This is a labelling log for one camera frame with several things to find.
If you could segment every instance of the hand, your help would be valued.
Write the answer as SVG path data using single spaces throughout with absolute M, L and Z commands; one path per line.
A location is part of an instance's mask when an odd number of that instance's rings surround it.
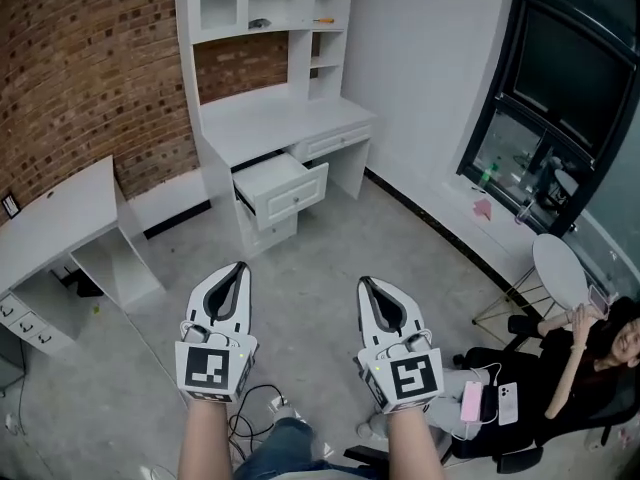
M 580 309 L 584 309 L 587 316 L 589 318 L 593 318 L 594 320 L 606 320 L 609 317 L 608 314 L 606 316 L 603 315 L 595 306 L 592 306 L 591 304 L 587 304 L 586 306 L 584 304 L 580 304 L 574 310 L 567 311 L 567 317 L 569 319 L 569 323 L 573 323 L 573 319 L 575 318 L 576 313 Z
M 587 345 L 589 338 L 589 330 L 591 329 L 592 316 L 584 306 L 580 306 L 573 314 L 571 321 L 573 324 L 573 344 L 581 347 Z

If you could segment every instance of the drawer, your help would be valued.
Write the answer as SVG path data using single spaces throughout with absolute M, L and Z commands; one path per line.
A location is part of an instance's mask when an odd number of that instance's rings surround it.
M 287 151 L 300 162 L 307 162 L 370 137 L 371 125 L 366 125 L 335 135 L 303 140 Z
M 0 323 L 9 327 L 18 318 L 26 315 L 29 310 L 18 302 L 13 295 L 8 295 L 0 302 Z
M 255 216 L 240 201 L 236 201 L 236 212 L 240 222 L 242 244 L 248 256 L 254 256 L 266 251 L 277 243 L 296 234 L 298 229 L 298 215 L 291 215 L 284 220 L 260 231 Z
M 73 343 L 71 338 L 66 334 L 62 334 L 55 327 L 46 327 L 27 341 L 45 354 L 53 354 Z
M 284 153 L 234 173 L 233 183 L 264 231 L 322 201 L 328 172 L 329 164 L 307 169 Z
M 20 320 L 12 323 L 9 326 L 9 330 L 19 338 L 29 341 L 29 338 L 33 338 L 40 331 L 44 331 L 46 327 L 47 324 L 34 313 L 27 313 Z

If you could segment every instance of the gray floor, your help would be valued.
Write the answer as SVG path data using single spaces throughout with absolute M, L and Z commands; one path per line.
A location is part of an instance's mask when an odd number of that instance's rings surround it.
M 218 229 L 215 212 L 208 211 L 150 242 L 168 292 L 131 320 L 170 375 L 191 290 L 217 268 L 242 259 Z M 325 201 L 300 215 L 297 236 L 249 265 L 252 334 L 260 343 L 249 385 L 276 384 L 336 450 L 336 462 L 347 463 L 342 451 L 360 442 L 354 429 L 373 409 L 352 362 L 361 348 L 355 296 L 360 276 L 383 278 L 415 298 L 445 362 L 472 346 L 499 345 L 470 322 L 498 295 L 495 285 L 368 181 L 357 202 L 330 187 Z M 100 311 L 94 314 L 96 304 Z M 186 415 L 175 386 L 120 310 L 99 300 L 87 311 L 80 339 L 60 358 L 29 351 L 22 406 L 27 436 L 0 432 L 2 475 L 133 480 L 148 479 L 155 465 L 175 472 Z M 16 411 L 19 387 L 7 394 L 0 401 L 3 417 Z M 266 403 L 274 396 L 266 390 L 251 395 L 247 416 L 256 427 L 270 422 Z M 584 439 L 575 434 L 553 441 L 542 465 L 514 478 L 611 478 L 629 450 L 612 440 L 610 449 L 587 454 Z M 451 479 L 496 477 L 490 460 L 448 472 Z

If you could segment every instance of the bottle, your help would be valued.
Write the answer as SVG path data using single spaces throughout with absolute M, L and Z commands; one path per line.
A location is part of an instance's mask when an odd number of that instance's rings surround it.
M 482 173 L 482 177 L 480 178 L 480 181 L 478 182 L 478 186 L 480 188 L 484 188 L 486 186 L 486 184 L 489 183 L 489 180 L 493 177 L 493 174 L 496 173 L 496 172 L 498 172 L 498 164 L 493 162 Z

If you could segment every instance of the woman's arm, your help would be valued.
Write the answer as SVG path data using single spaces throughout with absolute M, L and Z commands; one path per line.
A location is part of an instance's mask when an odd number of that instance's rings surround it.
M 227 406 L 191 400 L 180 453 L 180 480 L 231 480 Z
M 565 325 L 569 325 L 573 322 L 573 318 L 578 310 L 584 309 L 586 311 L 587 316 L 593 318 L 594 320 L 604 320 L 605 317 L 600 311 L 594 308 L 591 304 L 583 306 L 580 304 L 577 309 L 572 311 L 565 311 L 563 314 L 558 315 L 556 317 L 550 318 L 549 320 L 543 320 L 538 324 L 538 333 L 543 338 L 547 336 L 551 331 L 555 331 L 556 329 L 560 329 Z
M 576 378 L 576 373 L 580 367 L 582 355 L 587 348 L 587 338 L 589 337 L 589 329 L 591 328 L 591 317 L 584 308 L 580 308 L 573 317 L 573 347 L 571 347 L 571 356 L 567 362 L 567 366 L 560 377 L 560 382 L 553 394 L 549 408 L 544 413 L 545 417 L 552 420 L 565 406 L 569 400 L 571 386 Z
M 538 324 L 538 333 L 544 338 L 551 331 L 555 331 L 556 329 L 560 329 L 561 327 L 570 324 L 572 316 L 573 311 L 565 311 L 563 314 L 549 320 L 543 320 Z
M 389 415 L 390 480 L 444 480 L 422 407 Z

